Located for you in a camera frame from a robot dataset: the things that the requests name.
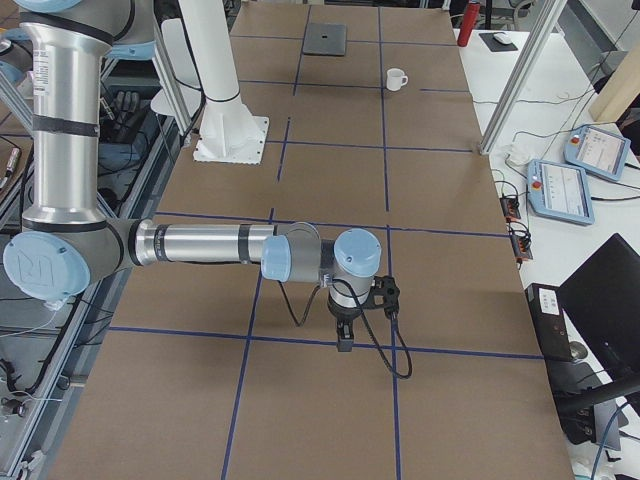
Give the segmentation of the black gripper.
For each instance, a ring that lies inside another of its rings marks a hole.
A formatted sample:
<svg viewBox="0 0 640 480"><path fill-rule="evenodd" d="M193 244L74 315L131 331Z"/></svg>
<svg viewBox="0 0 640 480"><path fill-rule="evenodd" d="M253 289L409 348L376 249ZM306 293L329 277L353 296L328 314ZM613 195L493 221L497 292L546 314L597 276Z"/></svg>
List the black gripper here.
<svg viewBox="0 0 640 480"><path fill-rule="evenodd" d="M336 320L336 348L341 353L351 352L354 345L353 322L362 314L362 309L351 297L331 291L327 301L329 312Z"/></svg>

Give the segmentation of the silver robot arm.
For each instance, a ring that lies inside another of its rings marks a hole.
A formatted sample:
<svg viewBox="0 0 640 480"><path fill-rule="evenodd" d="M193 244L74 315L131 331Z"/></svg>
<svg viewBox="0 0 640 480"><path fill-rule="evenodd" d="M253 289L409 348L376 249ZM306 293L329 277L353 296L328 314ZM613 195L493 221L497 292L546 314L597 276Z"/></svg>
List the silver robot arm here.
<svg viewBox="0 0 640 480"><path fill-rule="evenodd" d="M33 43L34 200L3 262L24 293L61 302L90 284L155 262L257 264L264 278L328 290L337 347L377 284L381 246L363 229L324 240L306 223L180 225L110 219L97 206L102 59L117 45L152 44L149 1L24 1Z"/></svg>

